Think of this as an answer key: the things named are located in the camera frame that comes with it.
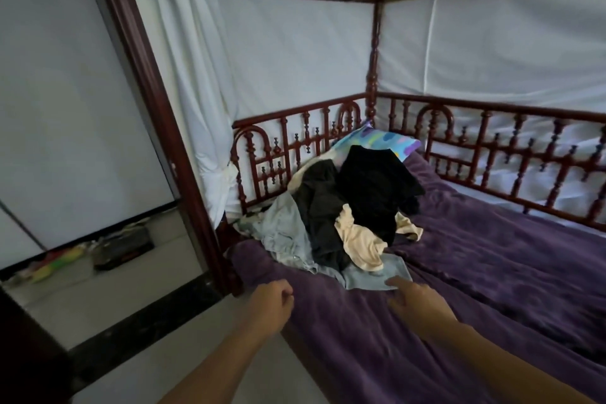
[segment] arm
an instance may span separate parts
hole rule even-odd
[[[389,301],[390,308],[413,332],[460,355],[508,402],[595,404],[460,323],[442,296],[429,286],[399,277],[386,283],[398,288],[396,297]]]
[[[159,404],[229,404],[255,354],[282,330],[293,307],[286,280],[257,287],[242,323]]]

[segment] pile of clothes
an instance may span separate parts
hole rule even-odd
[[[352,146],[340,171],[329,154],[293,181],[236,229],[260,240],[276,261],[336,278],[345,289],[389,290],[386,279],[411,279],[404,261],[383,251],[396,234],[421,238],[408,216],[419,211],[417,196],[425,191],[391,150]]]

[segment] purple blanket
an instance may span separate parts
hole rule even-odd
[[[346,291],[335,279],[295,270],[271,259],[260,242],[231,250],[246,286],[286,278],[294,289],[291,323],[327,367],[342,402],[496,403],[456,357],[421,341],[387,307],[390,292]],[[599,403],[606,403],[606,368],[473,300],[413,267],[415,282],[435,288],[458,319],[487,339]]]
[[[427,193],[418,243],[391,247],[411,265],[606,365],[606,240],[457,193],[418,154],[405,165]]]

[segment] hand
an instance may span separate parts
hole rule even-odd
[[[389,307],[421,339],[438,340],[452,323],[458,323],[449,304],[429,286],[401,277],[389,278],[385,284],[398,288]]]
[[[293,307],[293,289],[288,281],[259,285],[250,296],[242,327],[268,339],[282,330]]]

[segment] pillow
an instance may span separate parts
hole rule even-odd
[[[352,146],[362,146],[365,149],[373,150],[390,149],[403,162],[420,147],[420,141],[401,134],[375,129],[370,121],[366,121],[360,128],[337,141],[332,147],[332,150],[337,152],[337,155],[333,157],[337,168],[340,168],[345,162]]]

